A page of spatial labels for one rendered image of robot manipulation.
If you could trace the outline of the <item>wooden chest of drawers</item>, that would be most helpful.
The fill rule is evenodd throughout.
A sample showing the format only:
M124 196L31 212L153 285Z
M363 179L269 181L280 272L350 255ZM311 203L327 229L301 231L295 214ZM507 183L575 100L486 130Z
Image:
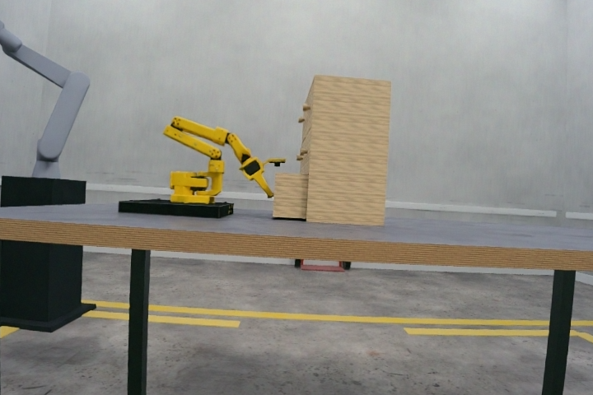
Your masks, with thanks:
M313 82L303 220L384 225L391 81L315 74Z

